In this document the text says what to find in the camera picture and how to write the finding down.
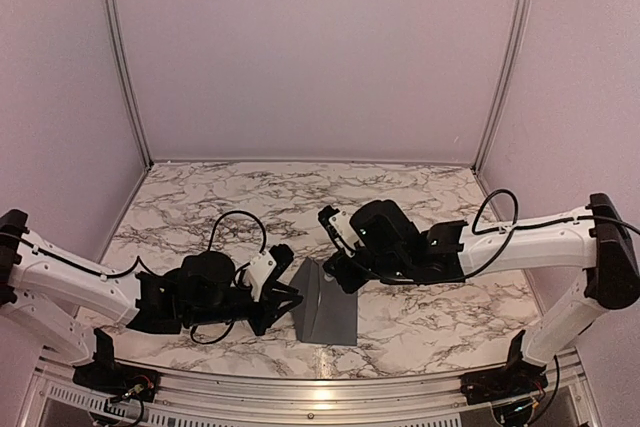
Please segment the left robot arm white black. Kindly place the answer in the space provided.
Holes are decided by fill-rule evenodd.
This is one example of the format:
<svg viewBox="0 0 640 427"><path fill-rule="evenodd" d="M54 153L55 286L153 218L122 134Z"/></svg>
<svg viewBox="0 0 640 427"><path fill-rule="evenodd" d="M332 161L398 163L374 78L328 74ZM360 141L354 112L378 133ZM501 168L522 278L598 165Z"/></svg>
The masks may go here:
<svg viewBox="0 0 640 427"><path fill-rule="evenodd" d="M18 209L1 217L1 314L57 352L72 367L75 384L107 393L114 403L152 402L158 371L117 362L111 336L77 321L60 301L145 334L245 321L262 336L303 300L279 280L294 259L285 244L263 246L242 267L207 249L162 275L141 260L116 272L45 241L27 219Z"/></svg>

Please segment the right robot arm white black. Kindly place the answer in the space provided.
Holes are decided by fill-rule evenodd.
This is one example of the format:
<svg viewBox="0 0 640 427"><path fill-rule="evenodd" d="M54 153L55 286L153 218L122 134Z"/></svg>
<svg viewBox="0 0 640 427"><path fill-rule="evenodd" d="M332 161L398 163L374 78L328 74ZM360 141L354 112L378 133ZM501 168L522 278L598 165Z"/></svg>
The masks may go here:
<svg viewBox="0 0 640 427"><path fill-rule="evenodd" d="M584 207L547 217L480 225L441 222L421 231L392 200L371 201L355 213L324 207L318 221L335 253L323 264L347 294L369 281L395 286L464 283L483 274L575 268L571 287L533 326L512 340L505 363L462 376L470 405L525 395L548 384L556 354L607 312L639 299L632 234L603 194Z"/></svg>

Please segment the dark grey envelope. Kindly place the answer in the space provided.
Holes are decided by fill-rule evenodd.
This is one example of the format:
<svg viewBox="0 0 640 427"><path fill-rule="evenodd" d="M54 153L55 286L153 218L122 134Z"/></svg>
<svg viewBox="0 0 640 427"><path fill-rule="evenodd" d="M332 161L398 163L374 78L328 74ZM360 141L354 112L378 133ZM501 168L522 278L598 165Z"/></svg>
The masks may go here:
<svg viewBox="0 0 640 427"><path fill-rule="evenodd" d="M306 258L294 274L291 286L303 300L291 314L296 339L307 344L357 345L358 296L346 294L337 281L312 258Z"/></svg>

